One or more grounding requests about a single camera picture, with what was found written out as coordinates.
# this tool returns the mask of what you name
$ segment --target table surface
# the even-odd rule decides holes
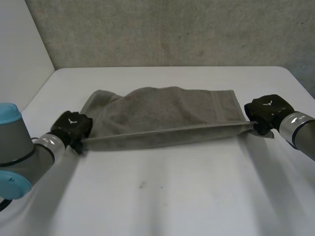
[[[56,71],[23,111],[32,137],[79,111],[98,89],[232,89],[243,107],[278,94],[315,117],[315,101],[281,67],[69,68]],[[67,150],[32,192],[0,213],[6,236],[313,235],[315,162],[252,135],[147,150]]]

